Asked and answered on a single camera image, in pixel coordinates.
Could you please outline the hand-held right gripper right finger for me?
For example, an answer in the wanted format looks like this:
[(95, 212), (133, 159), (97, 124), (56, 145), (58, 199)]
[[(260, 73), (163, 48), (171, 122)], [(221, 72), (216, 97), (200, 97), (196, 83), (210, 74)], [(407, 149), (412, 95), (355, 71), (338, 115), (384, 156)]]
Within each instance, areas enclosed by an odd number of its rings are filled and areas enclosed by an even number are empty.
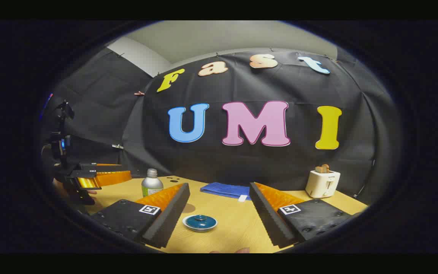
[(257, 182), (250, 183), (249, 196), (272, 244), (279, 248), (303, 243), (351, 218), (321, 199), (303, 201)]

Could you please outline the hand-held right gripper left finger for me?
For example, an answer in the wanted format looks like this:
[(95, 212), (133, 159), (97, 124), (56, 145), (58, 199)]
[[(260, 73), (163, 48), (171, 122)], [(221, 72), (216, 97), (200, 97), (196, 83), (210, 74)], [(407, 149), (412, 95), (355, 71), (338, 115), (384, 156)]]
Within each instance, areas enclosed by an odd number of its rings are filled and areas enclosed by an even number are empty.
[(182, 183), (135, 202), (122, 199), (92, 214), (91, 218), (131, 241), (163, 248), (189, 196), (188, 183)]

